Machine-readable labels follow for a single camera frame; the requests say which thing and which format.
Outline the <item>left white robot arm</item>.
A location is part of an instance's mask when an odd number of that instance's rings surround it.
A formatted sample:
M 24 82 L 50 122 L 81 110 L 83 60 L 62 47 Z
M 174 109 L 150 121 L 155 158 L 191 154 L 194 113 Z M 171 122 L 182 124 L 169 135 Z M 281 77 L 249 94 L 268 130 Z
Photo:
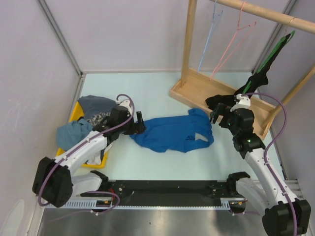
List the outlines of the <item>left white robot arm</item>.
M 105 176 L 98 171 L 75 176 L 75 172 L 93 155 L 106 153 L 121 134 L 142 134 L 146 130 L 142 113 L 124 101 L 115 106 L 82 141 L 63 154 L 40 160 L 32 191 L 38 196 L 40 206 L 52 204 L 62 207 L 68 200 L 83 193 L 97 196 L 108 193 Z

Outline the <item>pink wire hanger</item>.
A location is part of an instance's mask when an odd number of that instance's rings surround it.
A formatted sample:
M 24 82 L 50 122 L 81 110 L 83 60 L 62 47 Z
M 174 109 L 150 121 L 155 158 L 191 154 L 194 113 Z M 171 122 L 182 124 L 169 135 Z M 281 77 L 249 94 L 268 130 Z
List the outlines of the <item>pink wire hanger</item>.
M 226 47 L 223 55 L 221 56 L 217 66 L 215 67 L 215 69 L 213 70 L 211 76 L 210 76 L 210 80 L 214 79 L 214 76 L 222 69 L 222 67 L 226 64 L 226 62 L 231 58 L 231 56 L 235 53 L 235 51 L 241 46 L 241 44 L 243 44 L 245 42 L 245 40 L 249 37 L 249 35 L 253 32 L 255 26 L 256 26 L 256 21 L 252 22 L 250 24 L 246 24 L 246 25 L 241 25 L 241 18 L 242 18 L 242 12 L 244 9 L 244 6 L 247 2 L 244 1 L 244 3 L 242 4 L 241 8 L 240 8 L 240 12 L 239 12 L 239 16 L 238 16 L 238 22 L 237 22 L 237 29 L 233 35 L 233 37 L 231 38 L 228 46 Z M 238 34 L 243 31 L 243 30 L 248 30 L 246 34 L 244 34 L 241 39 L 239 40 L 239 42 L 236 44 L 234 41 L 236 40 Z

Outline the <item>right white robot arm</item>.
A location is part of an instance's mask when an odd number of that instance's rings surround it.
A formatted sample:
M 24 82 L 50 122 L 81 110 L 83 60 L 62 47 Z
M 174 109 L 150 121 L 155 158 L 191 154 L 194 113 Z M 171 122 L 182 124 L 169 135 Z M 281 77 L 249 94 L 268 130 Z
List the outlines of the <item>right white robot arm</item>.
M 307 232 L 311 206 L 280 178 L 267 155 L 267 149 L 253 131 L 254 113 L 247 107 L 231 108 L 220 103 L 210 113 L 211 122 L 219 116 L 220 127 L 227 128 L 235 149 L 256 174 L 258 188 L 248 176 L 227 185 L 232 197 L 244 196 L 262 217 L 264 230 L 269 236 L 298 236 Z

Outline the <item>blue tank top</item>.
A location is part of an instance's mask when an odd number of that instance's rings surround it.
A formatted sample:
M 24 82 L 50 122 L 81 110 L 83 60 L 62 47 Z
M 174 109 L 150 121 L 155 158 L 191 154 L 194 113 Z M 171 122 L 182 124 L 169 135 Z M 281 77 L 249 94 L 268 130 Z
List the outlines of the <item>blue tank top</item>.
M 145 132 L 130 137 L 141 147 L 155 152 L 174 150 L 187 153 L 208 148 L 214 142 L 210 119 L 199 108 L 188 110 L 184 116 L 153 118 L 144 123 Z

